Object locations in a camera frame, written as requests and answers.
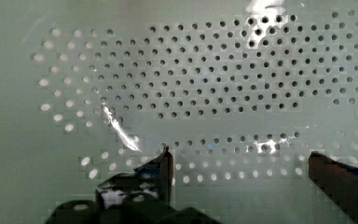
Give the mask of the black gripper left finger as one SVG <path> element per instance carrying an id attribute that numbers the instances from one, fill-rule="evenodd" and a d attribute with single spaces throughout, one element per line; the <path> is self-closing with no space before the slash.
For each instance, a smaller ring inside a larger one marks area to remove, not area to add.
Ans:
<path id="1" fill-rule="evenodd" d="M 133 169 L 131 173 L 120 173 L 101 183 L 95 190 L 96 202 L 102 208 L 122 205 L 130 196 L 150 195 L 169 203 L 172 195 L 173 155 L 165 146 L 151 161 Z"/>

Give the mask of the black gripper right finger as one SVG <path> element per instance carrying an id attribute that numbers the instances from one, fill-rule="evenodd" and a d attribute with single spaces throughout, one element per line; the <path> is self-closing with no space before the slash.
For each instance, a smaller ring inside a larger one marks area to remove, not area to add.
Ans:
<path id="1" fill-rule="evenodd" d="M 358 224 L 358 167 L 317 151 L 310 153 L 308 164 L 309 179 Z"/>

